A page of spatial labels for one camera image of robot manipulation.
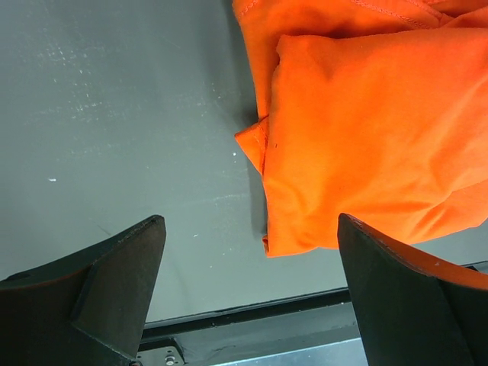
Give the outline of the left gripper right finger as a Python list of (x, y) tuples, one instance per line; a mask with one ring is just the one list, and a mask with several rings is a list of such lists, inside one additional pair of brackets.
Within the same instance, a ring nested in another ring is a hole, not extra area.
[(485, 365), (487, 275), (342, 213), (339, 252), (370, 365)]

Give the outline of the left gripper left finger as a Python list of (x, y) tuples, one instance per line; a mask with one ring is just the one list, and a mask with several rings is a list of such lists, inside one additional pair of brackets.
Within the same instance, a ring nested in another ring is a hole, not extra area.
[(165, 246), (153, 215), (1, 282), (3, 365), (136, 365)]

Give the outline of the orange t-shirt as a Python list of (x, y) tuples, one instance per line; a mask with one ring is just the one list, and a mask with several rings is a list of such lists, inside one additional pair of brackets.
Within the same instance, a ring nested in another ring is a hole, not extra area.
[(485, 1), (235, 1), (270, 257), (336, 249), (346, 213), (401, 242), (487, 219)]

